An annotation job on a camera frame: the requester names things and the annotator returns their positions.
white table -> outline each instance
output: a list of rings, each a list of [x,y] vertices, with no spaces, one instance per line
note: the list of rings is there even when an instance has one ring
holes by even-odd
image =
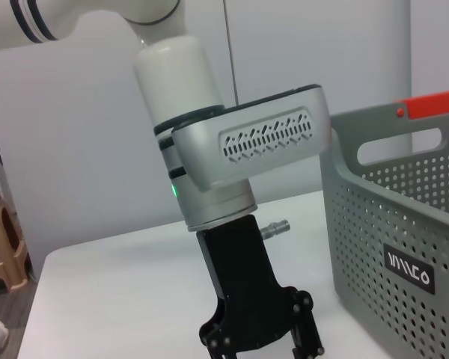
[[[260,227],[287,219],[266,241],[282,286],[309,291],[325,358],[389,359],[335,294],[323,193],[263,204]],[[46,259],[19,359],[209,359],[198,330],[216,294],[198,241],[183,222],[63,248]],[[239,359],[293,357],[282,340]]]

basket label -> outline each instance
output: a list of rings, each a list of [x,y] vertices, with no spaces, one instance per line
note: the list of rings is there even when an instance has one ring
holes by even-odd
[[[432,266],[387,244],[384,244],[384,258],[387,269],[430,294],[436,293]]]

vent grille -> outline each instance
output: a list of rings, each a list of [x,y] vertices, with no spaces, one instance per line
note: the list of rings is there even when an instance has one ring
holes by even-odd
[[[232,163],[261,157],[267,153],[298,146],[313,137],[313,121],[306,111],[297,111],[285,118],[260,122],[222,136],[223,156]]]

gray plastic basket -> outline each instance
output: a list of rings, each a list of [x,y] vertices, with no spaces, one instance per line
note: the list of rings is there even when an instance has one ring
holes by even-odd
[[[321,167],[336,292],[394,358],[449,359],[449,114],[409,120],[395,103],[332,127]],[[364,143],[434,128],[434,150],[357,159]]]

white robotic arm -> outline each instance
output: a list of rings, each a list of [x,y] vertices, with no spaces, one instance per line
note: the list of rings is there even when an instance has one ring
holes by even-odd
[[[63,39],[79,17],[92,10],[114,11],[144,27],[167,19],[179,4],[180,0],[0,0],[0,49]]]
[[[248,181],[327,148],[322,88],[309,85],[225,109],[199,40],[186,35],[183,0],[0,0],[0,49],[62,39],[92,10],[119,13],[144,44],[135,74],[218,296],[215,315],[200,330],[211,358],[236,359],[237,352],[288,331],[295,359],[322,355],[311,296],[281,288],[274,277],[250,215],[257,206]]]

